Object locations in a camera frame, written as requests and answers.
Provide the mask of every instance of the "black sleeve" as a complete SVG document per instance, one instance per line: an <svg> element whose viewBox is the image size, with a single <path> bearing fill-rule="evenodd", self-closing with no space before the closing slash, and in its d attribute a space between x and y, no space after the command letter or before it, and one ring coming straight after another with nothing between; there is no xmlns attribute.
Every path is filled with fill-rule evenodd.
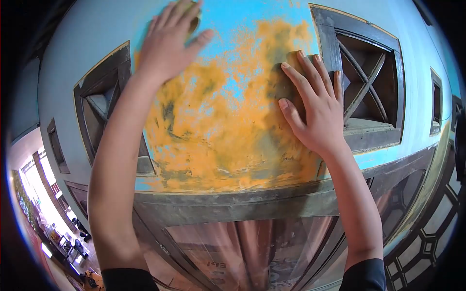
<svg viewBox="0 0 466 291"><path fill-rule="evenodd" d="M102 279L106 291L159 291L152 275L142 269L107 269Z"/></svg>
<svg viewBox="0 0 466 291"><path fill-rule="evenodd" d="M346 270L340 291L385 291L386 285L384 262L381 259L369 259Z"/></svg>

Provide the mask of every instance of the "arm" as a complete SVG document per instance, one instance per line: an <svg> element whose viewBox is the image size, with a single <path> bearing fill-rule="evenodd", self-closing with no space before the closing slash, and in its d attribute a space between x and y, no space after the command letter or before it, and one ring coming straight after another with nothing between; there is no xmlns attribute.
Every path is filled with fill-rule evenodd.
<svg viewBox="0 0 466 291"><path fill-rule="evenodd" d="M306 124L296 107L280 99L280 108L296 137L325 161L332 176L343 229L348 240L345 270L363 260L383 260L382 223L377 206L351 149L343 138L343 92L341 72L332 85L319 55L314 65L302 51L298 60L306 77L287 63L283 71L296 85L306 109Z"/></svg>
<svg viewBox="0 0 466 291"><path fill-rule="evenodd" d="M152 19L136 73L124 88L105 127L89 185L89 224L102 270L148 270L132 225L137 153L144 123L158 88L183 71L213 36L203 31L185 40L201 1L169 4Z"/></svg>

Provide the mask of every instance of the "curtain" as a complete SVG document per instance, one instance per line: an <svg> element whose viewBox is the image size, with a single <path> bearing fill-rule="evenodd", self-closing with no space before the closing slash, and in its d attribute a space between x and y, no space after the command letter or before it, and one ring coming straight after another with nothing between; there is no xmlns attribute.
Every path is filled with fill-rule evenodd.
<svg viewBox="0 0 466 291"><path fill-rule="evenodd" d="M288 291L316 254L331 219L200 223L167 230L223 291Z"/></svg>

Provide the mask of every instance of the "peeling paint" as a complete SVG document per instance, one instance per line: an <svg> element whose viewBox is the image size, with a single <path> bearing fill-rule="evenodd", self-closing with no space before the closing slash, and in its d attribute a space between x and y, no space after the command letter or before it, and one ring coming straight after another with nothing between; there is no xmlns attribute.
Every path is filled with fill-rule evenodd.
<svg viewBox="0 0 466 291"><path fill-rule="evenodd" d="M277 104L289 98L304 114L280 63L302 71L295 53L310 50L297 47L312 41L308 26L276 19L257 21L255 30L238 27L232 50L199 58L162 86L144 127L161 177L146 182L152 191L222 192L316 179L320 157L295 138Z"/></svg>

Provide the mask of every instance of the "hand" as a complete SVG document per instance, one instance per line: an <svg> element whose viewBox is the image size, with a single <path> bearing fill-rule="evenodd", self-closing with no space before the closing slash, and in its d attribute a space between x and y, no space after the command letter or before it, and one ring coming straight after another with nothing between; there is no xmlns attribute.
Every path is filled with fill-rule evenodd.
<svg viewBox="0 0 466 291"><path fill-rule="evenodd" d="M281 63L281 68L301 95L306 109L306 124L290 100L282 98L278 104L295 136L308 149L325 157L346 144L343 138L341 72L335 72L335 85L332 86L329 74L318 54L314 55L314 64L302 50L297 55L306 77L285 62Z"/></svg>
<svg viewBox="0 0 466 291"><path fill-rule="evenodd" d="M190 23L202 0L186 9L190 4L190 0L170 2L149 25L136 74L155 87L181 73L213 37L211 29L204 30L185 47Z"/></svg>

